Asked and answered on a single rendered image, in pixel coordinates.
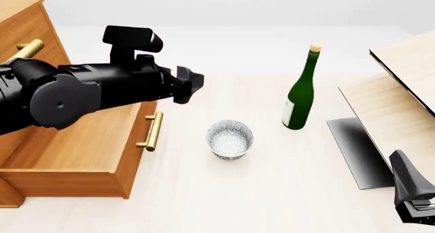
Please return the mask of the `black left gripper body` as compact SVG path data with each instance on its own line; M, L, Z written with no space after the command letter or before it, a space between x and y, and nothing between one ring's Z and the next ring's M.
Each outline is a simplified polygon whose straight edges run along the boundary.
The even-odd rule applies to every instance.
M159 89L159 100L173 97L174 103L185 103L186 101L186 80L182 77L175 77L171 69L158 67L161 74L161 85Z

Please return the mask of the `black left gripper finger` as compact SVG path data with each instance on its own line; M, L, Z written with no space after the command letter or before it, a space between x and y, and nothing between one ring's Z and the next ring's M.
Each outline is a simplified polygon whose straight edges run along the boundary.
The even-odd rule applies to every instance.
M194 77L191 82L179 81L175 85L173 93L173 102L177 104L186 104L191 99L192 95L200 90L204 85L204 75L200 73L194 73Z
M181 82L191 82L194 73L187 67L177 66L177 79Z

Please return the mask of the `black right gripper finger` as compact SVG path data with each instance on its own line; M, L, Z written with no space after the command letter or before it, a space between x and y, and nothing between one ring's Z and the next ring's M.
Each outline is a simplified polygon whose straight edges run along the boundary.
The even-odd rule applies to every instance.
M430 183L413 165L401 150L389 156L394 174L394 204L412 200L431 200L435 198L435 185Z

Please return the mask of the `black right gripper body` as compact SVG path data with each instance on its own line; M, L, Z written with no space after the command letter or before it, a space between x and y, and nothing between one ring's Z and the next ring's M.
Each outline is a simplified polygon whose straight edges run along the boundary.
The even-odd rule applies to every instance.
M435 203L428 197L405 199L395 196L395 209L403 223L435 226Z

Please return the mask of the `patterned black and white bowl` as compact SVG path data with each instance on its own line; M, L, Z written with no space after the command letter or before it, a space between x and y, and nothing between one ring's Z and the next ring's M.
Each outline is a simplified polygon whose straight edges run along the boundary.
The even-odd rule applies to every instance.
M205 140L216 157L232 161L246 155L253 145L254 134L242 122L220 120L208 128Z

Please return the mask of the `open wooden drawer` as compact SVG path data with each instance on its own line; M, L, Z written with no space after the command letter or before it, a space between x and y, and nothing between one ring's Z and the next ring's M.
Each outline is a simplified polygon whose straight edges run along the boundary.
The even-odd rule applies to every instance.
M156 111L144 102L85 115L63 130L0 136L0 208L27 197L129 198Z

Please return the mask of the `closed wooden drawer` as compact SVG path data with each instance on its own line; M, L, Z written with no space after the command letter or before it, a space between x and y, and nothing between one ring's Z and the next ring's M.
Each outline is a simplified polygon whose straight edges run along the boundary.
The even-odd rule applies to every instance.
M36 6L0 23L0 62L6 61L18 52L18 43L31 43L34 39L44 42L44 47L35 59L46 61L55 67L70 63L62 51L41 8Z

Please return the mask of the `wooden cabinet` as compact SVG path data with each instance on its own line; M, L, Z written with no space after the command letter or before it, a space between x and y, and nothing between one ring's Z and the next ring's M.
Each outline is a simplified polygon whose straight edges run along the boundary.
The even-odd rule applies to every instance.
M44 0L0 0L0 63L17 53L16 45L31 43L34 39L44 42L44 48L35 55L36 59L55 67L71 63L43 2ZM54 128L31 126L0 136L0 166L15 149L30 141L32 135L52 137L56 133Z

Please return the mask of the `pale wooden slanted rack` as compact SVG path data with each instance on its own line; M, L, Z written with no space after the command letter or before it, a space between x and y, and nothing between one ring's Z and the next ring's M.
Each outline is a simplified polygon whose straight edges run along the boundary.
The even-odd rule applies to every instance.
M379 153L402 150L435 177L435 30L371 47L384 73L339 86Z

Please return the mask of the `green wine bottle with cork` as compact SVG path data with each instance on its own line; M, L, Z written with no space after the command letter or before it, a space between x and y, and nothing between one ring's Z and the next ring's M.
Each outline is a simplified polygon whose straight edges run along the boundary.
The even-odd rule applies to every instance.
M307 122L314 99L313 76L320 52L321 45L310 45L303 72L288 92L281 117L286 128L300 130Z

